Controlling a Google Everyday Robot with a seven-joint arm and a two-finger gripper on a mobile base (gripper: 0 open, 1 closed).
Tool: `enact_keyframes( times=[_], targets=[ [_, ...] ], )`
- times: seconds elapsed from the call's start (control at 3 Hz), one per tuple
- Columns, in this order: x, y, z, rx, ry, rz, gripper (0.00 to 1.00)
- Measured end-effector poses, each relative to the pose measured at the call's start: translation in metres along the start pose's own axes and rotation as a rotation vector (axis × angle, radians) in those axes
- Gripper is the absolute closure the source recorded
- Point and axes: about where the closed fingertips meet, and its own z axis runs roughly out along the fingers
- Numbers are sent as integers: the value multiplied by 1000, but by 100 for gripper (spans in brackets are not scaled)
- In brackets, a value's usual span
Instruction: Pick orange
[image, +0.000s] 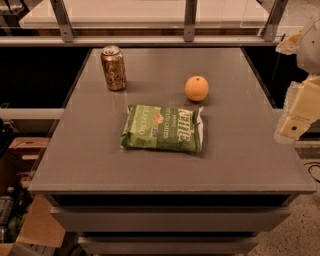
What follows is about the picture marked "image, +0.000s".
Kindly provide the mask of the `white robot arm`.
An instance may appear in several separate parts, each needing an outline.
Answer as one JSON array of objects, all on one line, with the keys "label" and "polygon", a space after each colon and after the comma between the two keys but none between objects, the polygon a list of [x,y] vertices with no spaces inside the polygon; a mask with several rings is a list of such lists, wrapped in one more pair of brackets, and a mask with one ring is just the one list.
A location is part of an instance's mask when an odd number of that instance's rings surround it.
[{"label": "white robot arm", "polygon": [[302,29],[279,43],[276,51],[284,55],[295,54],[297,66],[308,73],[304,81],[292,81],[286,92],[274,139],[287,144],[298,140],[320,119],[319,13],[312,16]]}]

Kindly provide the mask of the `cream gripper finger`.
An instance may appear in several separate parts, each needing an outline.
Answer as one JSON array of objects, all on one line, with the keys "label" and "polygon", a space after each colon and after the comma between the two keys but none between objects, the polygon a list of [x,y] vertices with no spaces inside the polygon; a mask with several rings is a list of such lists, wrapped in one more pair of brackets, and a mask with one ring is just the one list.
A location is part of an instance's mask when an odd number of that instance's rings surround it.
[{"label": "cream gripper finger", "polygon": [[320,76],[309,75],[301,83],[292,82],[287,89],[274,139],[281,144],[297,141],[319,119]]},{"label": "cream gripper finger", "polygon": [[276,51],[284,55],[297,54],[302,30],[294,31],[290,36],[285,37],[276,47]]}]

